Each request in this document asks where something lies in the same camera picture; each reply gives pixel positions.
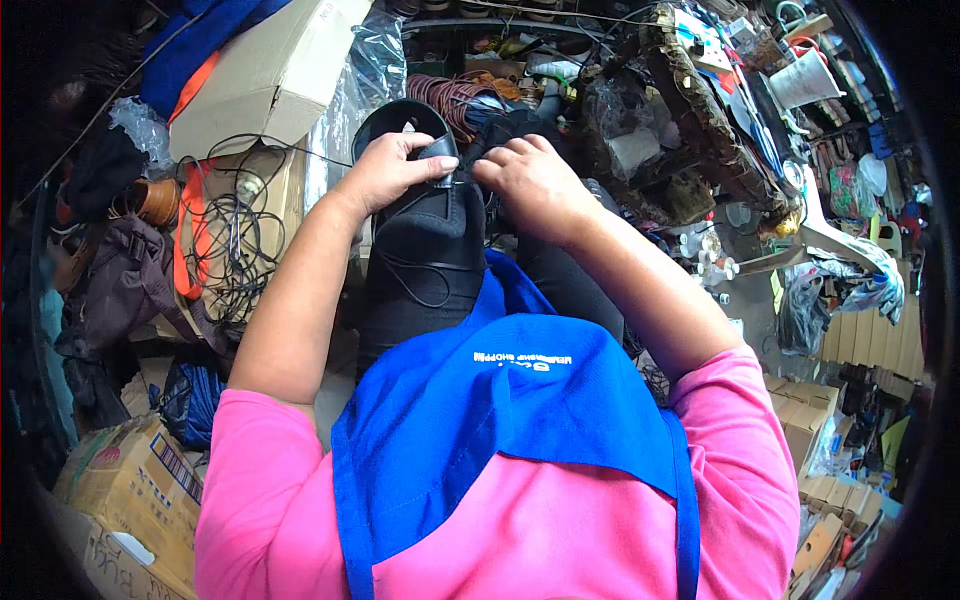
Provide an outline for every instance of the left hand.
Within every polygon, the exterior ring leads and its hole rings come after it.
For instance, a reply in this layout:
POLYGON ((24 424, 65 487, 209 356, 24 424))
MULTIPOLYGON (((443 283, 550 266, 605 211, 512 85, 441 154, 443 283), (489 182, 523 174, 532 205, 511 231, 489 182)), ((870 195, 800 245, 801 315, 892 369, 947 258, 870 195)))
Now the left hand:
POLYGON ((367 146, 353 168, 331 190, 363 220, 403 195, 411 185, 438 179, 457 168, 454 156, 407 160, 413 150, 433 143, 426 133, 384 133, 367 146))

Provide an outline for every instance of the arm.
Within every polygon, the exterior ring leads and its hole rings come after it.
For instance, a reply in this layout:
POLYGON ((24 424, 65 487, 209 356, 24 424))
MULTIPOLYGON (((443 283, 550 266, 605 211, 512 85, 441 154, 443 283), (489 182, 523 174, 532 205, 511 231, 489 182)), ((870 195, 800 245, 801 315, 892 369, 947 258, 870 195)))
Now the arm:
POLYGON ((517 227, 580 263, 672 380, 743 345, 709 294, 600 205, 543 137, 527 135, 494 148, 473 174, 504 200, 517 227))
POLYGON ((457 159, 407 160, 433 138, 387 133, 307 214, 253 311, 228 386, 272 396, 313 419, 350 243, 364 220, 409 186, 452 171, 457 159))

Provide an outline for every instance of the blue fabric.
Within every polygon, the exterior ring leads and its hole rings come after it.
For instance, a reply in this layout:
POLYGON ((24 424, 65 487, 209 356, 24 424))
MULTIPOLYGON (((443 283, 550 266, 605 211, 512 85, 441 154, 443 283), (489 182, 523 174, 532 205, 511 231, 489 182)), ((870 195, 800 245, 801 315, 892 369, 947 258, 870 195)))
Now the blue fabric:
POLYGON ((443 524, 500 451, 617 468, 676 498, 678 589, 694 598, 699 518, 679 420, 606 329, 557 316, 505 255, 487 260, 470 316, 385 352, 333 426, 351 596, 373 598, 372 566, 443 524))
POLYGON ((143 67, 140 99, 164 120, 169 119, 183 86, 210 55, 227 40, 247 31, 288 2, 290 0, 183 0, 183 12, 172 14, 163 31, 150 40, 143 49, 144 59, 191 18, 206 14, 180 32, 143 67))

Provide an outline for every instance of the barcode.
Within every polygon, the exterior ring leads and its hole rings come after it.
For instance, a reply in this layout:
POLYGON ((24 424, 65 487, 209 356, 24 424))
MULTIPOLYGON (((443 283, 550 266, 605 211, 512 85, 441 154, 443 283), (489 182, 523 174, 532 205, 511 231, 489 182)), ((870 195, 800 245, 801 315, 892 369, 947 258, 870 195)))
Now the barcode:
POLYGON ((200 504, 200 497, 203 495, 204 487, 197 481, 190 468, 183 463, 177 451, 170 446, 160 434, 156 434, 154 440, 150 443, 150 449, 154 452, 160 462, 170 471, 177 483, 187 492, 187 494, 200 504))

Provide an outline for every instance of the bucket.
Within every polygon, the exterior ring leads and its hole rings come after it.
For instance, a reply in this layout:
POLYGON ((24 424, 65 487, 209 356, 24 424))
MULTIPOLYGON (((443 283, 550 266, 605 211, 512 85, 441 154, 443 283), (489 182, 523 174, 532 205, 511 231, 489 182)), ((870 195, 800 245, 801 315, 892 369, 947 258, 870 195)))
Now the bucket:
POLYGON ((770 88, 786 110, 843 95, 816 52, 807 52, 774 73, 770 78, 770 88))

